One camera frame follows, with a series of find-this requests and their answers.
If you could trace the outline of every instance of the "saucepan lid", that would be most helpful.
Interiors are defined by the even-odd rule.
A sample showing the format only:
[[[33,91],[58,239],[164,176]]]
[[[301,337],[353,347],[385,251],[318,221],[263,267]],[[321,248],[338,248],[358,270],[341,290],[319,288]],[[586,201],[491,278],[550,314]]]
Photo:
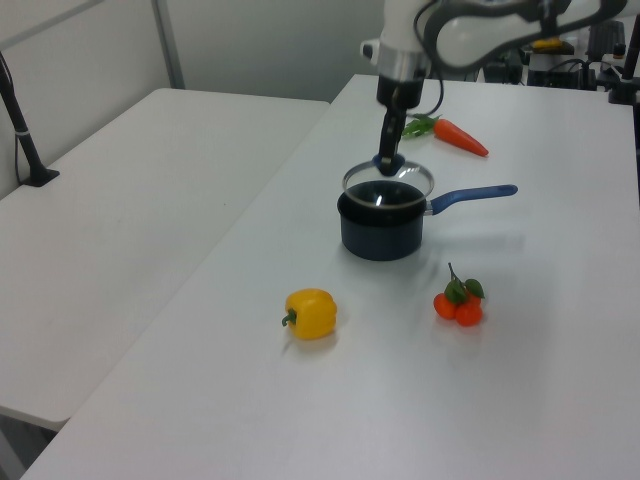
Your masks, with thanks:
[[[422,165],[403,159],[393,175],[383,175],[376,158],[345,174],[342,188],[354,202],[376,209],[400,209],[424,202],[433,191],[433,175]]]

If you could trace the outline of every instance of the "white table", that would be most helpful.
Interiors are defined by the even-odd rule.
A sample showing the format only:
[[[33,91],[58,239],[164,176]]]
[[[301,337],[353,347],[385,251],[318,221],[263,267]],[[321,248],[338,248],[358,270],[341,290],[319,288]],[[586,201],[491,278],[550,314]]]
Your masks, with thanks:
[[[516,196],[425,219],[403,260],[349,254],[340,180],[375,151],[383,115],[376,79],[355,77],[25,480],[635,478],[631,110],[446,87],[442,113],[491,156],[434,138],[401,150],[433,171],[434,195],[513,182]],[[479,327],[434,314],[447,261],[485,285]],[[337,332],[296,341],[284,300],[309,286],[334,294]]]
[[[158,90],[2,200],[0,414],[59,429],[327,108]]]

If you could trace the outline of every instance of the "orange carrot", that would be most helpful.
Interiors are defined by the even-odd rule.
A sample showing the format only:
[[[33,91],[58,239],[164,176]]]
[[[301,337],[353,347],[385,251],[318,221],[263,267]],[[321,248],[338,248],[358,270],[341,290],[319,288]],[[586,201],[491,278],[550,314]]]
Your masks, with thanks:
[[[489,150],[484,148],[480,142],[456,127],[449,120],[445,120],[444,118],[438,119],[433,126],[433,132],[440,140],[450,143],[455,147],[462,148],[481,157],[489,155]]]

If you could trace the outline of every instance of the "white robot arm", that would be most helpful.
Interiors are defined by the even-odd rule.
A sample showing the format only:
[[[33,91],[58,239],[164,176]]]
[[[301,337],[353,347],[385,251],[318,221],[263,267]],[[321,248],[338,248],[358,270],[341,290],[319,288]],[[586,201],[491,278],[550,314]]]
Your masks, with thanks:
[[[387,107],[380,170],[393,164],[407,109],[420,103],[431,69],[470,72],[505,50],[638,13],[640,0],[386,0],[380,39],[361,46]]]

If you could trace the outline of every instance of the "pepper stem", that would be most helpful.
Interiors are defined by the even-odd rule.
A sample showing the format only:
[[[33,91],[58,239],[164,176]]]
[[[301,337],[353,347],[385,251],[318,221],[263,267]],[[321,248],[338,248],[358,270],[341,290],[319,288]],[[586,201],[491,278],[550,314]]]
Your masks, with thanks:
[[[289,314],[282,319],[282,326],[286,327],[288,322],[291,322],[295,325],[297,317],[298,316],[296,315],[296,311],[293,308],[290,308]]]

